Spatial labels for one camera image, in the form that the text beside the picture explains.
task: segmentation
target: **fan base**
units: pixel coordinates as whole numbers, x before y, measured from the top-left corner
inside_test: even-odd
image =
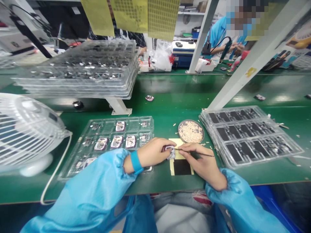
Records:
[[[26,167],[19,170],[19,173],[23,176],[30,177],[39,174],[47,169],[53,161],[53,156],[49,153],[42,158],[28,164]]]

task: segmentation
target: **blue wristband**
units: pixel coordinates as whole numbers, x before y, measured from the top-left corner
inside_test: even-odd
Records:
[[[135,171],[135,175],[138,175],[144,170],[140,164],[137,151],[131,152],[131,161]]]

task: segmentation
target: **blister tray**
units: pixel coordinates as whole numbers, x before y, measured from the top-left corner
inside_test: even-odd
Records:
[[[125,122],[124,131],[116,131],[117,122]],[[134,147],[127,149],[125,146],[126,137],[133,135],[136,138],[136,144]],[[74,177],[85,168],[86,163],[88,163],[87,160],[90,161],[91,158],[97,158],[107,151],[114,150],[114,148],[111,148],[114,136],[123,137],[119,148],[135,151],[154,137],[153,118],[151,116],[141,116],[90,120],[65,163],[59,175],[59,180]],[[108,143],[103,150],[94,150],[99,138],[108,138]],[[144,172],[152,171],[153,167],[147,167],[144,170]]]
[[[203,110],[199,118],[231,169],[304,152],[258,106]]]
[[[86,41],[12,79],[35,96],[128,99],[138,51],[134,40]]]

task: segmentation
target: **green table surface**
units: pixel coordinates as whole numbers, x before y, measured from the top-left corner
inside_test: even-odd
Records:
[[[223,85],[229,79],[228,75],[176,75],[148,74],[139,75],[132,98],[125,100],[128,108],[133,108],[132,117],[153,116],[155,136],[176,138],[177,126],[185,119],[198,121],[202,108],[207,108]],[[277,122],[284,123],[290,129],[285,129],[304,150],[302,156],[311,157],[311,100],[304,95],[311,90],[311,82],[307,75],[256,75],[227,104],[226,107],[258,105]],[[20,87],[9,85],[2,92],[23,94]],[[148,102],[146,95],[153,95],[155,100]],[[258,101],[253,97],[261,94],[267,99]],[[75,111],[72,102],[76,99],[40,99],[54,110]],[[63,164],[90,119],[112,118],[111,110],[104,99],[83,99],[88,112],[64,112],[61,118],[68,130],[73,132],[71,146]],[[63,154],[68,139],[65,139],[52,154],[52,165],[43,173],[34,177],[21,177],[17,172],[0,176],[0,204],[17,202],[37,202]],[[205,131],[203,143],[206,147],[213,143]],[[248,181],[250,185],[308,181],[311,179],[311,160],[296,159],[301,166],[297,167],[288,159],[259,164],[235,170],[237,174]],[[51,183],[46,200],[55,200],[59,196],[64,183],[57,180]],[[130,186],[127,193],[145,194],[181,190],[203,189],[204,181],[196,173],[194,175],[171,176],[169,162],[164,161],[154,167],[154,172],[141,174]]]

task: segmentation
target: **blue sleeve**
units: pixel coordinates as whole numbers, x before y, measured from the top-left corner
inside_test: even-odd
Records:
[[[129,154],[116,149],[99,156],[66,183],[44,216],[31,219],[21,232],[104,232],[110,210],[137,177],[124,173],[124,159]]]
[[[222,25],[225,20],[226,20],[226,17],[222,17],[212,26],[211,37],[210,37],[211,48],[214,48],[219,43],[221,36],[223,35],[223,32],[224,32]]]
[[[227,190],[217,192],[206,183],[205,191],[211,201],[228,209],[237,232],[288,232],[274,215],[262,208],[243,178],[229,169],[220,171],[227,178]]]

